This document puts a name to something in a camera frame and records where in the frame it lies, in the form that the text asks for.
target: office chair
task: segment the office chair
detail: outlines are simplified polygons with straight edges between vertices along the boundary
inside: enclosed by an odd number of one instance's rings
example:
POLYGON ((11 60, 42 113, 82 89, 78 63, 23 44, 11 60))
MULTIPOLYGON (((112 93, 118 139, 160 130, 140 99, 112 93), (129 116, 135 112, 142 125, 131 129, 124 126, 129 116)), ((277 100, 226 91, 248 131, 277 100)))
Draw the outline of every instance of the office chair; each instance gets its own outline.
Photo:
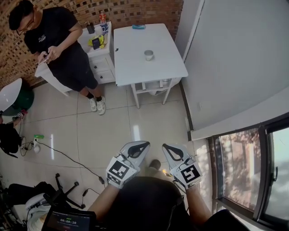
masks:
POLYGON ((78 205, 77 203, 75 203, 73 200, 69 199, 67 196, 79 185, 78 182, 75 182, 74 183, 74 186, 68 190, 66 193, 63 192, 63 188, 58 180, 58 177, 60 177, 60 174, 57 173, 55 175, 55 179, 56 179, 56 182, 57 182, 57 187, 58 187, 58 190, 55 192, 55 194, 50 197, 48 196, 47 194, 44 194, 43 197, 44 199, 51 205, 51 206, 57 206, 57 205, 60 205, 60 206, 64 206, 64 207, 67 207, 67 208, 70 208, 70 205, 67 203, 69 202, 70 204, 80 208, 80 209, 84 209, 85 208, 85 205, 82 204, 82 205, 78 205))

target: white cup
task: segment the white cup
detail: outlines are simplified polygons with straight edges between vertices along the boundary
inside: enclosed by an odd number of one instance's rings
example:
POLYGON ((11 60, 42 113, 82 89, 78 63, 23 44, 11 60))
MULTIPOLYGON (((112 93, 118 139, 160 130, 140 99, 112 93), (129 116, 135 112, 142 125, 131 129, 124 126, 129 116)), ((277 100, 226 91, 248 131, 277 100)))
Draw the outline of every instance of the white cup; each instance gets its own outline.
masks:
POLYGON ((147 61, 151 61, 152 58, 153 58, 153 56, 154 56, 154 52, 151 51, 151 50, 146 50, 146 51, 144 52, 144 55, 145 55, 145 59, 146 59, 147 61))
POLYGON ((95 33, 99 36, 99 35, 103 35, 103 29, 101 26, 98 26, 95 28, 95 33))

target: camera screen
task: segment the camera screen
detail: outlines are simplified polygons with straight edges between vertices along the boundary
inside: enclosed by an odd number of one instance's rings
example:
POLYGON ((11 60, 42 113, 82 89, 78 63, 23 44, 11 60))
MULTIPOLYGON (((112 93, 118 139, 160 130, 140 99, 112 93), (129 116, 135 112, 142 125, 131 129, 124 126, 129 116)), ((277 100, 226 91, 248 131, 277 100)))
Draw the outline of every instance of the camera screen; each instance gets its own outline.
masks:
POLYGON ((89 231, 90 217, 52 212, 47 226, 58 231, 89 231))

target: black cable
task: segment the black cable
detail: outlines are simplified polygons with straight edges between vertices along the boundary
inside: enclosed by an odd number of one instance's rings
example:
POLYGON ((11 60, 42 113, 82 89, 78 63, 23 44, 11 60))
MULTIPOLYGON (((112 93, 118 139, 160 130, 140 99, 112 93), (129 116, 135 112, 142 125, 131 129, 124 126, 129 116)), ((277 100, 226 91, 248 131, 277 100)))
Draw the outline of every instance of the black cable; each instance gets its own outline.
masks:
POLYGON ((20 132, 21 132, 21 124, 22 124, 21 121, 22 121, 22 119, 21 119, 21 117, 19 117, 19 118, 20 118, 20 129, 19 129, 19 133, 18 133, 18 134, 19 134, 19 136, 20 136, 20 132))
POLYGON ((101 176, 99 176, 99 175, 97 175, 96 173, 94 173, 93 171, 91 171, 89 168, 87 168, 87 167, 84 166, 83 164, 78 163, 77 161, 74 161, 73 159, 71 159, 69 156, 67 156, 67 155, 64 154, 63 152, 58 151, 58 150, 56 150, 56 149, 54 149, 54 148, 52 148, 52 147, 49 147, 48 145, 46 145, 46 144, 44 144, 44 143, 40 143, 40 142, 38 142, 38 141, 37 141, 37 143, 43 144, 44 146, 46 146, 46 147, 48 147, 48 148, 51 148, 52 150, 54 150, 54 151, 56 151, 56 152, 60 152, 61 154, 65 155, 68 159, 72 160, 74 163, 80 164, 81 166, 83 166, 84 168, 86 168, 88 171, 90 171, 92 174, 98 176, 98 179, 99 179, 100 183, 101 183, 102 185, 104 185, 104 179, 103 179, 101 176))
POLYGON ((87 190, 92 190, 93 192, 97 193, 98 195, 100 195, 98 192, 96 192, 95 190, 91 189, 91 188, 88 188, 87 190))
POLYGON ((30 212, 31 209, 32 209, 32 207, 30 207, 29 210, 28 210, 27 217, 26 217, 26 224, 28 223, 28 215, 29 215, 29 212, 30 212))
POLYGON ((27 153, 27 151, 30 151, 30 150, 32 150, 32 148, 33 148, 33 142, 27 142, 27 143, 24 143, 24 149, 26 150, 25 151, 25 154, 24 155, 22 155, 22 149, 20 149, 20 153, 21 153, 21 156, 25 156, 26 155, 26 153, 27 153))
POLYGON ((184 194, 186 194, 186 192, 177 184, 176 180, 172 181, 174 183, 174 185, 176 185, 184 194))

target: hand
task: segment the hand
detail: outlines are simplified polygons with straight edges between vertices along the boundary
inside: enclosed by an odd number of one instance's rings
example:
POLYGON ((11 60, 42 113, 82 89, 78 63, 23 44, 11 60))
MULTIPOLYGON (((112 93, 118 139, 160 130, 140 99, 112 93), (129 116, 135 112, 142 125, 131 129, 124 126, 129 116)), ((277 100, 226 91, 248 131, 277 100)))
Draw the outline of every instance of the hand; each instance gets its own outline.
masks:
POLYGON ((48 59, 47 63, 57 59, 62 53, 62 49, 59 46, 51 46, 48 48, 48 59))
POLYGON ((40 64, 45 59, 45 56, 47 56, 46 51, 42 51, 41 54, 37 57, 38 64, 40 64))

